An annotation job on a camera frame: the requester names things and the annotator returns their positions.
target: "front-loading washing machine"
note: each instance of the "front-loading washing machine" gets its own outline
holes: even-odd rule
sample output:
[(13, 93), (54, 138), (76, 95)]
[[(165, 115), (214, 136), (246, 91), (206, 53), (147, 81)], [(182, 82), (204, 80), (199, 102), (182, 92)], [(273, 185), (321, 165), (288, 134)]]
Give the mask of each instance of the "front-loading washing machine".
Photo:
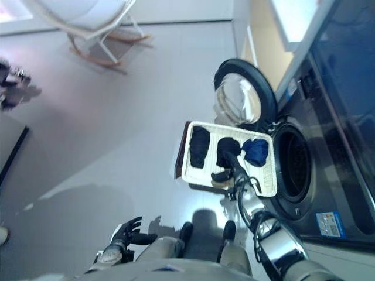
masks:
[(279, 103), (263, 74), (240, 59), (222, 63), (214, 85), (216, 122), (272, 136), (278, 192), (264, 202), (306, 241), (375, 250), (375, 209), (362, 189), (351, 189), (360, 179), (311, 56)]

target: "tiled floor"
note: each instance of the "tiled floor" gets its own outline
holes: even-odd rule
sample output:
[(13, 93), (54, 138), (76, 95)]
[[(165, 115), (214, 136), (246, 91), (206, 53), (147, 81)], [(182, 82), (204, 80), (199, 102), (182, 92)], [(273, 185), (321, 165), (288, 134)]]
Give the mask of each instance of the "tiled floor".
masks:
[(143, 231), (160, 235), (193, 220), (192, 242), (206, 248), (189, 257), (205, 259), (216, 257), (219, 229), (234, 219), (254, 277), (267, 279), (236, 205), (173, 179), (185, 121), (214, 120), (213, 76), (235, 55), (231, 23), (144, 29), (150, 46), (126, 52), (126, 74), (82, 61), (62, 32), (1, 39), (2, 55), (42, 89), (7, 113), (31, 133), (1, 188), (1, 221), (12, 231), (1, 280), (82, 273), (117, 224), (138, 215)]

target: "plastic basket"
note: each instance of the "plastic basket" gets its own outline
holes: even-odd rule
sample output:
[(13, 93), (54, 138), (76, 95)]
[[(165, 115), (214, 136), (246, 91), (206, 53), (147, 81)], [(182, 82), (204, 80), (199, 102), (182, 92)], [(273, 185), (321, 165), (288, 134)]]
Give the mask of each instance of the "plastic basket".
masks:
[[(207, 152), (207, 156), (204, 160), (203, 169), (194, 168), (190, 165), (190, 140), (192, 138), (192, 132), (194, 126), (201, 126), (210, 132), (210, 145)], [(261, 193), (255, 189), (258, 196), (272, 197), (277, 192), (276, 182), (276, 170), (275, 170), (275, 155), (274, 145), (272, 137), (264, 133), (252, 132), (235, 127), (216, 125), (203, 122), (191, 122), (187, 129), (185, 152), (183, 155), (182, 164), (182, 179), (188, 183), (198, 184), (201, 186), (212, 187), (211, 184), (211, 173), (219, 173), (224, 168), (216, 166), (217, 160), (217, 143), (221, 138), (232, 137), (240, 143), (242, 147), (243, 143), (248, 139), (264, 139), (268, 143), (268, 156), (266, 158), (265, 165), (263, 167), (254, 167), (249, 162), (241, 160), (240, 164), (246, 169), (249, 176), (256, 177), (261, 187)], [(241, 152), (238, 157), (243, 159), (245, 151)]]

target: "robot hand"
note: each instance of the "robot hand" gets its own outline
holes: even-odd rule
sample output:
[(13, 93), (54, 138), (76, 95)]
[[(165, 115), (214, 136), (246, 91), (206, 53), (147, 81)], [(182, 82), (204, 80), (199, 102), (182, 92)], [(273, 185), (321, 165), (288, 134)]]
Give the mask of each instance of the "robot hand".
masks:
[(119, 228), (119, 230), (113, 235), (110, 246), (119, 246), (121, 252), (125, 252), (129, 244), (137, 245), (149, 245), (157, 239), (157, 234), (145, 234), (140, 233), (140, 229), (137, 228), (141, 225), (142, 217), (136, 217)]

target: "navy blue cloth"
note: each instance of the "navy blue cloth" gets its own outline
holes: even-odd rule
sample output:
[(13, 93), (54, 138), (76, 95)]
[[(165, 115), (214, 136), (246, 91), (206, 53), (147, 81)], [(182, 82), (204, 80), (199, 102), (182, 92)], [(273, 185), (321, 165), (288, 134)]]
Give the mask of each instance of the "navy blue cloth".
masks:
[(217, 160), (216, 164), (219, 167), (223, 167), (225, 169), (230, 169), (231, 165), (224, 157), (224, 152), (228, 151), (232, 153), (234, 156), (238, 156), (241, 154), (241, 146), (238, 141), (234, 140), (233, 138), (222, 138), (217, 143)]
[(255, 167), (263, 167), (268, 155), (268, 143), (263, 139), (248, 139), (242, 150), (246, 152), (245, 160)]
[(203, 169), (209, 146), (210, 132), (201, 126), (194, 126), (189, 148), (192, 167)]

